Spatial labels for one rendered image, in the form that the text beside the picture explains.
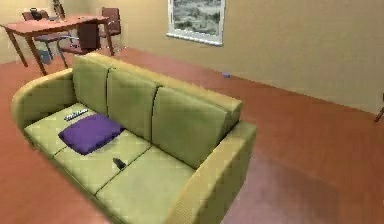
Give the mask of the purple cushion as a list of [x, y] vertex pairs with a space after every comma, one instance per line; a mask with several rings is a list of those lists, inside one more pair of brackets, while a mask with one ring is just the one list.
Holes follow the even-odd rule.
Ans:
[[71, 149], [87, 155], [120, 135], [124, 127], [102, 114], [87, 116], [69, 125], [58, 136]]

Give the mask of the white framed window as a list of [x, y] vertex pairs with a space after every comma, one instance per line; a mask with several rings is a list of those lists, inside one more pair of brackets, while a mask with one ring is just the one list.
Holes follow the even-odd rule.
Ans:
[[226, 0], [167, 1], [168, 37], [223, 45]]

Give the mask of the red-brown wooden table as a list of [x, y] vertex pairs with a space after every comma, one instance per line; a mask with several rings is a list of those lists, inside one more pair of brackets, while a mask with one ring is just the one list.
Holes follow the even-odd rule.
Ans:
[[107, 43], [109, 46], [110, 55], [114, 55], [114, 47], [111, 39], [110, 32], [108, 30], [108, 17], [101, 15], [74, 15], [67, 16], [63, 21], [50, 21], [47, 19], [28, 20], [28, 21], [19, 21], [13, 23], [7, 23], [1, 25], [3, 27], [11, 40], [17, 54], [19, 55], [24, 66], [27, 67], [28, 63], [20, 49], [18, 42], [15, 39], [15, 35], [23, 37], [31, 50], [39, 68], [43, 75], [47, 75], [47, 71], [43, 63], [40, 61], [40, 56], [38, 50], [33, 42], [33, 38], [41, 35], [47, 35], [55, 32], [61, 32], [66, 30], [75, 29], [79, 24], [96, 20], [99, 24], [104, 26], [104, 31], [106, 34]]

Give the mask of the dark brown furniture leg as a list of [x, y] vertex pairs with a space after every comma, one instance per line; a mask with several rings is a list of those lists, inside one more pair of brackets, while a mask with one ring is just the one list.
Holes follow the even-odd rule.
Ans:
[[384, 106], [381, 108], [379, 113], [376, 115], [374, 122], [375, 123], [379, 122], [379, 120], [382, 118], [383, 115], [384, 115]]

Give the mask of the olive green sofa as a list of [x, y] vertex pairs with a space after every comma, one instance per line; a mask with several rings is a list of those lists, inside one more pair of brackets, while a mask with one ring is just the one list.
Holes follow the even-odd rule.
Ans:
[[[25, 138], [112, 224], [220, 224], [246, 179], [256, 137], [241, 108], [237, 99], [98, 53], [30, 81], [11, 103]], [[94, 114], [124, 130], [81, 155], [58, 134]]]

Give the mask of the dark red chair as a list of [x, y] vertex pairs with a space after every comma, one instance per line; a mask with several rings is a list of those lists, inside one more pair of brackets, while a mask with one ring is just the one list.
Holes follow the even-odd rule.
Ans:
[[[45, 10], [39, 10], [39, 11], [42, 15], [42, 19], [50, 19], [50, 16], [48, 15], [48, 13]], [[23, 12], [22, 16], [23, 16], [25, 21], [34, 20], [32, 18], [30, 10]], [[49, 47], [49, 44], [57, 41], [62, 36], [70, 36], [70, 32], [69, 31], [63, 31], [63, 32], [50, 33], [50, 34], [46, 34], [46, 35], [37, 36], [34, 38], [34, 40], [38, 41], [38, 42], [43, 42], [46, 45], [46, 48], [47, 48], [48, 53], [50, 55], [50, 58], [53, 58], [53, 53]]]
[[[119, 8], [110, 8], [110, 7], [102, 7], [101, 14], [104, 17], [108, 17], [108, 31], [111, 36], [111, 40], [113, 36], [118, 36], [121, 34], [121, 18], [120, 18], [120, 10]], [[99, 32], [101, 38], [106, 39], [105, 28]], [[119, 52], [124, 47], [113, 47], [114, 52]]]
[[[62, 40], [68, 39], [74, 40], [74, 43], [70, 45], [61, 46]], [[76, 55], [85, 55], [92, 51], [96, 51], [101, 48], [100, 34], [99, 34], [99, 23], [97, 20], [86, 21], [78, 25], [77, 36], [61, 36], [56, 41], [56, 46], [59, 55], [64, 63], [64, 66], [68, 68], [67, 61], [64, 53], [71, 53]]]

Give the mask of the dark slim statue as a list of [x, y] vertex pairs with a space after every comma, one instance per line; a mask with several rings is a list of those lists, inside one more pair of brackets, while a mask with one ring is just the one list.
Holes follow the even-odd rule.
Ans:
[[62, 4], [60, 3], [60, 0], [53, 0], [53, 8], [56, 13], [57, 18], [60, 21], [63, 21], [65, 19], [65, 12], [63, 9]]

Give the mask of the grey remote control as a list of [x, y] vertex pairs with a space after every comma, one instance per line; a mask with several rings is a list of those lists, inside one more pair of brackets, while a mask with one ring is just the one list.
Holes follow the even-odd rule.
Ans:
[[75, 111], [75, 112], [71, 113], [70, 115], [65, 116], [64, 120], [65, 121], [73, 120], [73, 119], [79, 117], [80, 115], [85, 114], [86, 112], [88, 112], [88, 109], [82, 109], [82, 110]]

